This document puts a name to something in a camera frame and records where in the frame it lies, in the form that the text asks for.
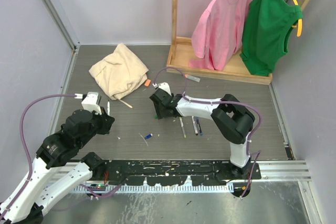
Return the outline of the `white marker dark green end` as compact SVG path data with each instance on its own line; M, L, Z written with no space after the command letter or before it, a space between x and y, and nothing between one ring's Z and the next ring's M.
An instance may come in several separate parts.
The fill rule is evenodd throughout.
M107 101L107 108L106 108L107 115L110 115L110 101Z

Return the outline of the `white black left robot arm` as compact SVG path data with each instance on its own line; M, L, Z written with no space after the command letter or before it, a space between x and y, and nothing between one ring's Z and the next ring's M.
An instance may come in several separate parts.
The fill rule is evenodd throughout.
M5 223L41 223L53 206L78 185L91 178L101 179L105 174L104 162L90 152L57 182L49 183L95 135L108 134L114 121L105 112L96 114L84 109L69 116L60 131L44 139L32 171L1 203L1 219Z

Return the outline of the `blue transparent gel pen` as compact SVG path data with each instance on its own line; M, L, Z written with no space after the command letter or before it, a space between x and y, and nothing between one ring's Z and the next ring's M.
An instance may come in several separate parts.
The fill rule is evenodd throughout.
M200 124L200 121L199 121L198 117L196 117L196 124L197 124L199 135L203 136L203 131L202 131L201 124Z

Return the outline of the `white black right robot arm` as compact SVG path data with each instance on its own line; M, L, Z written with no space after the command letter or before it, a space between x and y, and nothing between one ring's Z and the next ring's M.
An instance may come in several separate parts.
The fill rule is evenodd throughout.
M197 99L184 94L169 94L158 88L150 96L158 119L194 116L215 123L224 139L230 144L230 172L241 179L249 172L251 155L249 137L255 117L233 95L223 98Z

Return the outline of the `orange highlighter cap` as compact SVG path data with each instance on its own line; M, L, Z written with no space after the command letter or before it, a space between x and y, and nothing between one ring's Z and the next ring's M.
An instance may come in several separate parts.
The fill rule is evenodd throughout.
M146 82L144 83L144 85L145 85L146 87L148 87L150 84L151 84L151 80L149 80L149 79L147 79Z

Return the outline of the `white marker lime end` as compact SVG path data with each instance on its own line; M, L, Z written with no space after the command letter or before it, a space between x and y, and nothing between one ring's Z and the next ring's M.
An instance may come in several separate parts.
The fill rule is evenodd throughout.
M182 129L182 132L183 132L183 136L184 136L184 138L187 138L187 135L186 135L186 131L185 131L185 127L184 127L184 123L183 123L182 117L179 117L179 121L180 121L181 129Z

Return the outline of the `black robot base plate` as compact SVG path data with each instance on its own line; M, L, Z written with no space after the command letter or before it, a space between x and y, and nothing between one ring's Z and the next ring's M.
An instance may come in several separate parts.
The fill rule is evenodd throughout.
M190 178L192 186L215 186L249 177L261 179L258 164L248 164L247 170L239 173L228 161L111 160L104 161L91 179L106 180L110 185L181 186Z

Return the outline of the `grey highlighter orange tip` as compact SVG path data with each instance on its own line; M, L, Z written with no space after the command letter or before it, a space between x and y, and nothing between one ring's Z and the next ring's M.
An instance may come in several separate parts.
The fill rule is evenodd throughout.
M184 76L185 76L186 79L189 79L189 80L192 80L192 81L195 81L195 82L200 82L200 80L201 80L200 78L192 76L190 74L185 74Z

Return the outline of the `white marker black end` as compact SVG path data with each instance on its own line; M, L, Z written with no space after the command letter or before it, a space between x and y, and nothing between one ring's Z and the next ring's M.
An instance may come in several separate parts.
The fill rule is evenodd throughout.
M193 123L193 128L194 128L195 135L198 135L198 128L197 128L197 124L196 124L196 121L195 121L195 117L191 116L191 118L192 118L192 123Z

